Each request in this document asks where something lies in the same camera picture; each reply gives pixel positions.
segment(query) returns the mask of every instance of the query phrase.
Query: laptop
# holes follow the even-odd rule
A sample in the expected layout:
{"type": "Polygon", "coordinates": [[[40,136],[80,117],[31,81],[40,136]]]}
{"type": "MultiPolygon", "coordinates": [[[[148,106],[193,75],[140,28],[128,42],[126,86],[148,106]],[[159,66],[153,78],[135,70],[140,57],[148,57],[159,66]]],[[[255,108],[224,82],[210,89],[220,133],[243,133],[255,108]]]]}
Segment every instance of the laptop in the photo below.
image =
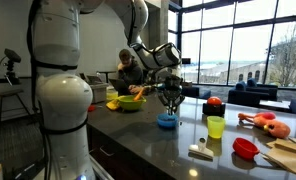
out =
{"type": "Polygon", "coordinates": [[[128,89],[128,85],[122,79],[109,79],[111,85],[118,91],[118,95],[131,95],[131,92],[128,89]]]}
{"type": "Polygon", "coordinates": [[[85,73],[79,73],[79,76],[82,80],[86,81],[87,82],[87,79],[86,79],[86,76],[85,76],[85,73]]]}
{"type": "Polygon", "coordinates": [[[90,85],[96,85],[96,84],[102,83],[101,79],[98,76],[87,75],[87,79],[88,79],[88,84],[90,85]]]}

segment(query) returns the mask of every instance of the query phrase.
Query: kitchen counter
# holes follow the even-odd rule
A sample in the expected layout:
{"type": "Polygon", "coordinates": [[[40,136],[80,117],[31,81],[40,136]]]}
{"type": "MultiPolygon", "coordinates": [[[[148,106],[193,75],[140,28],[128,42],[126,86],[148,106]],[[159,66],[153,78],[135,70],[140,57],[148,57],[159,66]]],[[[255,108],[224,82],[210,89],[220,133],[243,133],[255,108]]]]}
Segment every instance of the kitchen counter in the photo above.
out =
{"type": "MultiPolygon", "coordinates": [[[[146,96],[146,99],[147,102],[136,112],[110,111],[105,103],[99,103],[97,109],[89,113],[88,127],[150,164],[150,170],[160,170],[169,178],[296,179],[295,174],[274,167],[260,154],[250,162],[234,153],[232,144],[237,137],[253,142],[263,153],[269,150],[265,144],[274,138],[250,124],[239,124],[237,116],[238,113],[255,115],[268,110],[226,104],[223,137],[215,140],[208,137],[207,116],[202,113],[202,104],[206,100],[186,97],[176,113],[178,127],[165,130],[156,123],[156,116],[166,112],[165,108],[154,94],[146,96]],[[202,137],[207,139],[207,148],[215,154],[213,160],[188,152],[189,145],[198,143],[202,137]]],[[[290,136],[296,138],[296,115],[274,113],[278,120],[288,124],[292,130],[290,136]]]]}

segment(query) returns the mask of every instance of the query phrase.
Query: yellow bowl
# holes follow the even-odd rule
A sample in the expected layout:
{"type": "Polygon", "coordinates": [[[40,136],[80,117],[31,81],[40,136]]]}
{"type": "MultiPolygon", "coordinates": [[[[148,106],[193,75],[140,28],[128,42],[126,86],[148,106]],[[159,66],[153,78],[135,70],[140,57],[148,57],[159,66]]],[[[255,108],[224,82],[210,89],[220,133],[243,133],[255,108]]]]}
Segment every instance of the yellow bowl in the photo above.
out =
{"type": "Polygon", "coordinates": [[[141,98],[138,101],[134,101],[134,95],[129,96],[120,96],[118,98],[119,100],[119,106],[127,111],[136,111],[141,108],[141,105],[146,102],[146,99],[141,96],[141,98]]]}

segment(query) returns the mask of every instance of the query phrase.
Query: yellow cup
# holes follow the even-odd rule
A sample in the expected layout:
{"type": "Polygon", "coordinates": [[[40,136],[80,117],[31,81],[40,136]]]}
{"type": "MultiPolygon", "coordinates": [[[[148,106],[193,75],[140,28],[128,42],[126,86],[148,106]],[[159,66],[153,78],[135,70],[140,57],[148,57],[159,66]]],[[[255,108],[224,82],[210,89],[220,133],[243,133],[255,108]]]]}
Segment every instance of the yellow cup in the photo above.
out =
{"type": "Polygon", "coordinates": [[[225,129],[226,121],[224,118],[219,116],[208,116],[207,127],[208,135],[212,138],[219,139],[225,129]]]}

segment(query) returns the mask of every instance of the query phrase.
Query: sky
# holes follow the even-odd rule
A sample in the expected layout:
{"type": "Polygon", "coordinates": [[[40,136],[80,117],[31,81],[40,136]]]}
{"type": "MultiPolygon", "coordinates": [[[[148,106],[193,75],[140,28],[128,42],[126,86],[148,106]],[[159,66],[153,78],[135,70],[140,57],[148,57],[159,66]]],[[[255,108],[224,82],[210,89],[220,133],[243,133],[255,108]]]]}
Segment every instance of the sky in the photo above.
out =
{"type": "MultiPolygon", "coordinates": [[[[183,6],[200,4],[202,0],[183,0],[183,6]]],[[[254,0],[237,4],[236,22],[249,22],[270,19],[274,16],[276,0],[254,0]]],[[[234,5],[205,10],[203,28],[232,24],[234,5]]],[[[296,15],[296,0],[279,0],[277,17],[296,15]]],[[[169,13],[169,29],[176,29],[176,15],[169,13]]],[[[201,11],[183,15],[183,31],[201,28],[201,11]]],[[[281,41],[285,34],[291,32],[294,23],[275,25],[272,45],[281,41]]],[[[264,61],[269,46],[272,25],[239,28],[234,30],[233,61],[264,61]]],[[[228,60],[231,45],[232,28],[209,30],[202,32],[201,61],[228,60]]],[[[184,33],[182,40],[183,57],[199,59],[200,32],[184,33]]],[[[175,36],[170,35],[169,41],[174,42],[175,36]]]]}

